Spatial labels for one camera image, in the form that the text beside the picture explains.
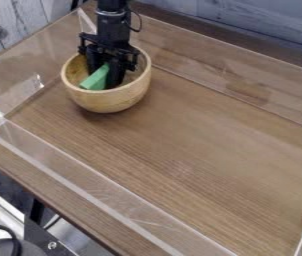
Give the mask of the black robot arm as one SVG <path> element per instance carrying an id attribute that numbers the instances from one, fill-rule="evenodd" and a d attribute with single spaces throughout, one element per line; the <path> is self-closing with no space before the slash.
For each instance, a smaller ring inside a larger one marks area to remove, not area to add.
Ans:
<path id="1" fill-rule="evenodd" d="M 96 33 L 79 34 L 79 53 L 85 59 L 88 75 L 107 68 L 103 89 L 116 88 L 125 72 L 137 68 L 140 51 L 129 44 L 129 36 L 141 27 L 132 27 L 132 13 L 128 0 L 97 0 Z"/>

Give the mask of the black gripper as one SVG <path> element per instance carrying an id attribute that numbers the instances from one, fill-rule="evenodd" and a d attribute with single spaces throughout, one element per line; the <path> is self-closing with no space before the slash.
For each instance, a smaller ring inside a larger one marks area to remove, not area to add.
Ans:
<path id="1" fill-rule="evenodd" d="M 79 53 L 87 58 L 88 74 L 109 61 L 107 88 L 112 89 L 121 84 L 125 70 L 136 70 L 140 51 L 129 44 L 129 35 L 140 29 L 131 27 L 129 9 L 117 12 L 97 9 L 96 15 L 96 33 L 79 34 Z"/>

